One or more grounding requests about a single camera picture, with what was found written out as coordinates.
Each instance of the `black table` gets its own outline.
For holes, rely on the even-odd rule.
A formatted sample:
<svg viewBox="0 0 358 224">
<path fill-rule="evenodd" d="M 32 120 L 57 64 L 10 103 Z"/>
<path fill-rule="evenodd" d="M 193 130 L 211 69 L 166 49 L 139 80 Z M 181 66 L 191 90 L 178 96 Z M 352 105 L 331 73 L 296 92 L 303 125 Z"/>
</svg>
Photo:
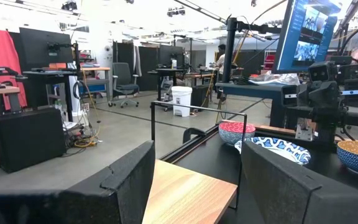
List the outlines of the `black table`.
<svg viewBox="0 0 358 224">
<path fill-rule="evenodd" d="M 232 83 L 217 83 L 217 87 L 223 88 L 227 95 L 249 96 L 272 99 L 270 109 L 270 126 L 277 128 L 285 127 L 285 109 L 282 106 L 281 89 L 283 85 L 236 85 Z"/>
<path fill-rule="evenodd" d="M 66 71 L 53 71 L 53 72 L 23 72 L 25 77 L 16 77 L 17 82 L 28 82 L 30 85 L 27 85 L 31 88 L 30 92 L 34 93 L 34 85 L 33 84 L 65 84 L 65 96 L 66 96 L 66 105 L 67 105 L 67 117 L 70 122 L 73 122 L 73 105 L 71 103 L 71 90 L 70 90 L 70 81 L 69 76 L 76 75 L 75 72 L 66 72 Z M 37 99 L 35 96 L 29 96 L 33 110 L 37 110 Z"/>
<path fill-rule="evenodd" d="M 259 130 L 257 129 L 256 136 L 263 136 L 263 132 Z M 335 153 L 310 148 L 308 150 L 312 160 L 306 168 L 358 189 L 358 175 L 349 172 Z M 169 153 L 161 159 L 233 184 L 238 182 L 240 154 L 237 149 L 221 140 L 217 126 L 208 130 L 206 136 L 195 137 L 173 152 L 175 153 Z M 264 223 L 244 173 L 240 186 L 237 211 L 229 208 L 220 223 Z M 231 207 L 234 206 L 235 199 L 231 203 Z"/>
<path fill-rule="evenodd" d="M 157 100 L 161 100 L 161 84 L 163 81 L 164 77 L 172 77 L 173 79 L 173 86 L 177 85 L 177 72 L 182 72 L 183 69 L 176 69 L 176 68 L 158 68 L 155 71 L 151 71 L 148 72 L 151 75 L 158 75 L 158 79 L 157 79 Z"/>
</svg>

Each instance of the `gray office chair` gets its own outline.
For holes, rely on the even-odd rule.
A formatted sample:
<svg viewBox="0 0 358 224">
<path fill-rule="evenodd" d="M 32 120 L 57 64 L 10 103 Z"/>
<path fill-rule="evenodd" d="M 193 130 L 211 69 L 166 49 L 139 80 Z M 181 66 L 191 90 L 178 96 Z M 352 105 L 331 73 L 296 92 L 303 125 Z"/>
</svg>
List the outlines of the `gray office chair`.
<svg viewBox="0 0 358 224">
<path fill-rule="evenodd" d="M 133 75 L 133 77 L 134 83 L 132 83 L 132 76 L 131 71 L 129 71 L 128 63 L 117 62 L 112 64 L 112 85 L 114 90 L 125 94 L 125 98 L 123 100 L 117 100 L 121 101 L 121 108 L 123 108 L 124 105 L 128 105 L 128 103 L 133 103 L 136 107 L 139 105 L 139 102 L 128 98 L 128 94 L 133 93 L 135 90 L 139 91 L 139 85 L 136 84 L 136 79 L 139 76 Z M 117 101 L 113 101 L 112 104 L 116 106 Z"/>
</svg>

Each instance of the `red patterned bowl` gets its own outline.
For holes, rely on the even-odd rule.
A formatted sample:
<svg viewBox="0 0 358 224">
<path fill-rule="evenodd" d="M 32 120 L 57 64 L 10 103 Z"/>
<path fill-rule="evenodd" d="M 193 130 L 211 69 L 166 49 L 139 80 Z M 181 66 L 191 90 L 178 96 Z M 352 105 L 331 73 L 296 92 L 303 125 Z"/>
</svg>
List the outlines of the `red patterned bowl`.
<svg viewBox="0 0 358 224">
<path fill-rule="evenodd" d="M 235 145 L 235 143 L 241 140 L 243 129 L 243 122 L 225 122 L 219 125 L 219 135 L 224 142 Z M 254 125 L 247 124 L 246 138 L 254 137 L 255 130 Z"/>
</svg>

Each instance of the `ceiling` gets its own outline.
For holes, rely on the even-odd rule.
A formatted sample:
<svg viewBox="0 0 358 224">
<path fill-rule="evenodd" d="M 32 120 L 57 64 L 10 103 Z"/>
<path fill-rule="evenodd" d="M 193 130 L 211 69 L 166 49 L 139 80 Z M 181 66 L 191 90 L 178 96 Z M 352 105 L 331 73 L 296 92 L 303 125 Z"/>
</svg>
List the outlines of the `ceiling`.
<svg viewBox="0 0 358 224">
<path fill-rule="evenodd" d="M 339 18 L 346 15 L 347 8 L 352 1 L 356 0 L 339 0 L 343 4 L 342 11 L 338 15 Z M 0 2 L 5 3 L 5 9 L 2 9 L 0 4 L 0 17 L 5 21 L 19 21 L 18 23 L 36 22 L 35 17 L 43 16 L 44 21 L 53 19 L 56 23 L 65 22 L 78 26 L 86 26 L 90 22 L 115 22 L 125 27 L 128 33 L 133 36 L 164 32 L 167 34 L 193 35 L 200 39 L 216 39 L 224 33 L 224 31 L 211 31 L 224 24 L 192 9 L 186 8 L 185 16 L 168 17 L 168 8 L 181 6 L 174 0 L 134 0 L 133 4 L 126 3 L 125 0 L 76 0 L 78 10 L 75 12 L 80 15 L 79 18 L 77 15 L 62 13 L 60 7 L 65 2 L 62 0 L 24 0 L 24 7 L 41 9 L 41 11 L 44 11 L 43 14 L 39 11 L 28 11 L 25 14 L 14 12 L 13 6 L 18 5 L 15 0 L 0 0 Z M 255 7 L 251 6 L 251 0 L 191 0 L 191 2 L 224 19 L 231 15 L 244 22 L 246 22 L 246 17 L 249 22 L 252 22 L 259 14 L 279 0 L 256 0 L 257 5 Z M 264 22 L 283 19 L 286 6 L 286 2 L 279 5 L 255 23 L 263 24 Z M 45 11 L 52 11 L 54 14 L 46 15 Z M 357 20 L 352 22 L 351 27 L 357 25 Z"/>
</svg>

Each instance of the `plastic bag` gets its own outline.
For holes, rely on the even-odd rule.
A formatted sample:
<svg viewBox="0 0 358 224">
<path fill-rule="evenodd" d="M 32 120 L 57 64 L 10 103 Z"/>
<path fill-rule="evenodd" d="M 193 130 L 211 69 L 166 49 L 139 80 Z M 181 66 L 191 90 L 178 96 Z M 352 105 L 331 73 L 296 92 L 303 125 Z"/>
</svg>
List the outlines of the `plastic bag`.
<svg viewBox="0 0 358 224">
<path fill-rule="evenodd" d="M 281 85 L 300 85 L 298 75 L 296 73 L 290 74 L 272 74 L 272 71 L 268 71 L 258 77 L 250 78 L 250 81 L 256 84 L 269 84 L 276 83 Z"/>
</svg>

